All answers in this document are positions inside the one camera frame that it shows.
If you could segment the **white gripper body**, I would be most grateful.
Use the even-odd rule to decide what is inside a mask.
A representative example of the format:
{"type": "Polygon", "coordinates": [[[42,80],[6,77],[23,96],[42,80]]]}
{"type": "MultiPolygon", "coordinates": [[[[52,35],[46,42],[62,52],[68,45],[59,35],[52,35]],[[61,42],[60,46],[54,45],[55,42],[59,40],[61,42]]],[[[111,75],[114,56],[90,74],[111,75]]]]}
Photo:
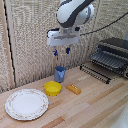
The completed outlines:
{"type": "Polygon", "coordinates": [[[51,29],[47,32],[47,45],[48,46],[61,46],[68,44],[78,43],[80,39],[80,33],[75,31],[74,33],[62,34],[60,29],[51,29]]]}

